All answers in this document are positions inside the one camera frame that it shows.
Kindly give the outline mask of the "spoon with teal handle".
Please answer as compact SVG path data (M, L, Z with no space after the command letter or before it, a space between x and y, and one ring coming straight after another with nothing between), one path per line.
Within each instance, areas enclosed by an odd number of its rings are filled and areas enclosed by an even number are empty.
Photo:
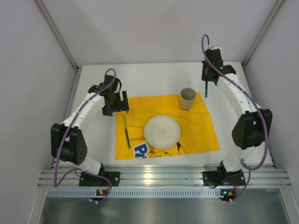
M208 97L208 81L205 81L205 98Z

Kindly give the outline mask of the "beige cup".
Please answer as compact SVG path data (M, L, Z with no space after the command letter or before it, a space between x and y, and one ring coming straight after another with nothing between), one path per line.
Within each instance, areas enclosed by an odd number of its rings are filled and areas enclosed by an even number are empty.
M196 98L196 91L192 88L184 88L180 92L180 108L188 111Z

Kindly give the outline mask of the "fork with teal handle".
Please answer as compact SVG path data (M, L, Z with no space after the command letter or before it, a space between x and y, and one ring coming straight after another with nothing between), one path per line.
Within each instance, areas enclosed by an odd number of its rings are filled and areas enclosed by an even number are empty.
M122 113L121 113L121 116L122 116L123 121L124 121L124 130L125 130L127 145L128 145L128 148L130 149L131 145L130 145L130 141L129 141L129 135L128 135L126 118L125 118L124 114L122 114Z

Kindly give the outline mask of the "yellow cartoon cloth placemat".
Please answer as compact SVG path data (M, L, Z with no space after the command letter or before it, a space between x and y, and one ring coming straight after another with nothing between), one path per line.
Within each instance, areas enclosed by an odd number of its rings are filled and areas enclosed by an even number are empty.
M116 114L116 159L132 160L199 154L220 149L211 116L205 103L197 93L195 101L188 111L180 108L180 96L177 94L132 97L128 99L130 110ZM128 148L124 130L124 114L131 148ZM180 128L179 141L171 148L157 149L144 137L147 121L158 115L174 118Z

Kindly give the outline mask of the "cream round plate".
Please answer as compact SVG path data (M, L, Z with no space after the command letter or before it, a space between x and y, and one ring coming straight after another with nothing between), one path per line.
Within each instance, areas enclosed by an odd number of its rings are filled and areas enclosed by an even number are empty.
M158 115L147 121L143 133L145 140L154 148L168 149L179 141L181 128L174 118Z

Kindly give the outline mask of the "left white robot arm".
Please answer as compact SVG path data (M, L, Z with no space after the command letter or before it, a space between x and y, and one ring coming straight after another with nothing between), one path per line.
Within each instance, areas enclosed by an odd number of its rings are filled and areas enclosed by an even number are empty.
M104 175L102 163L91 156L83 136L86 128L98 114L112 116L115 112L128 112L126 91L121 91L121 81L116 75L104 75L104 81L89 88L78 108L61 124L50 130L51 155L58 161L74 164L78 169L93 175Z

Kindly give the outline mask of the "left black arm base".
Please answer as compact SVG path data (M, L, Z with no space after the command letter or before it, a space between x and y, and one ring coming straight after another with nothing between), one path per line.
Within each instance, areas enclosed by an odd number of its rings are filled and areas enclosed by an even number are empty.
M86 171L80 173L80 187L118 187L120 183L120 172L106 171L102 165L97 175L88 174Z

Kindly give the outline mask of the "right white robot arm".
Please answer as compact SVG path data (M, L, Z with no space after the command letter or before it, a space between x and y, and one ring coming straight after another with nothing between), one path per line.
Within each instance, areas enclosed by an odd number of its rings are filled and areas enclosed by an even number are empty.
M204 173L204 182L205 185L232 185L233 182L244 185L242 164L269 135L272 112L262 109L246 96L233 66L224 65L220 47L208 47L204 52L206 56L202 62L201 79L205 83L215 84L225 95L238 118L231 134L231 150L216 171Z

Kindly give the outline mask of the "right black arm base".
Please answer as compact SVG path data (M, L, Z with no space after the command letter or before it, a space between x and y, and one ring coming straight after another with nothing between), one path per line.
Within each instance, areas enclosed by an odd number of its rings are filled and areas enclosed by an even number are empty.
M204 186L216 188L218 186L245 186L246 181L241 169L238 171L227 171L223 161L215 171L204 171L202 173Z

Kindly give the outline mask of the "aluminium mounting rail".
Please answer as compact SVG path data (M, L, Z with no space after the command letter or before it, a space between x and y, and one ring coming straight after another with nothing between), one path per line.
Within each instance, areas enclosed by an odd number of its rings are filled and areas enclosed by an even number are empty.
M139 166L106 166L107 171L120 172L120 187L203 187L204 171L214 171L215 166L167 166L167 165L139 165ZM249 188L278 188L290 187L291 181L284 169L261 167L251 172Z

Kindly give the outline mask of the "left aluminium frame post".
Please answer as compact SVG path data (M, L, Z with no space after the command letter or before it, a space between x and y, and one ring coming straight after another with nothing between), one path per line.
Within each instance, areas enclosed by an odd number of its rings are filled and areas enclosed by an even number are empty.
M66 42L64 41L61 33L59 32L57 26L54 23L54 20L52 19L50 13L48 12L46 6L44 5L42 0L33 0L33 2L36 4L37 8L39 9L40 13L42 14L42 17L45 19L46 23L48 24L51 32L55 36L55 39L57 40L58 44L60 45L62 51L64 52L65 56L67 57L68 61L70 62L72 68L75 71L78 71L79 66L75 62L73 56L71 55L71 52L69 48L67 47Z

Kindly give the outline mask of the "aluminium frame post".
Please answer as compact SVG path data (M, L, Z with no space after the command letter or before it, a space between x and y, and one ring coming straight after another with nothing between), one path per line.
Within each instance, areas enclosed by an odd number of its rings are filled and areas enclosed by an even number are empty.
M46 6L44 5L42 0L33 0L33 2L36 4L37 8L39 9L40 13L42 14L42 17L45 19L46 23L48 24L51 32L55 36L55 39L57 40L58 44L60 45L62 51L64 52L65 56L67 57L68 61L70 62L72 68L75 71L78 71L79 66L75 62L73 56L71 55L71 52L69 48L67 47L66 42L64 41L61 33L59 32L57 26L54 23L54 20L52 19L50 13L48 12Z
M256 52L257 48L261 44L263 38L267 34L267 32L268 32L271 24L275 20L277 14L279 13L279 11L281 10L281 8L283 7L284 3L285 3L285 0L276 0L275 1L274 6L272 7L270 13L268 14L265 22L262 25L260 31L258 32L258 34L257 34L257 36L256 36L256 38L255 38L255 40L253 42L253 44L251 45L249 51L247 52L247 54L245 56L245 59L241 63L243 69L246 68L247 64L249 63L249 61L251 60L252 56Z

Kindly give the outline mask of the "right aluminium frame post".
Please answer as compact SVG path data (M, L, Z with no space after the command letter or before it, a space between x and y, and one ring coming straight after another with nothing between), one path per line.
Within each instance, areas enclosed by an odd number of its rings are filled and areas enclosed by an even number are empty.
M285 0L276 0L275 1L274 6L272 7L270 13L268 14L265 22L262 25L260 31L258 32L258 34L257 34L257 36L256 36L256 38L255 38L255 40L253 42L253 44L251 45L249 51L247 52L247 54L245 56L245 59L241 63L243 69L246 68L247 64L249 63L249 61L251 60L252 56L256 52L257 48L261 44L263 38L267 34L267 32L268 32L271 24L275 20L277 14L279 13L279 11L281 10L281 8L283 7L284 3L285 3Z

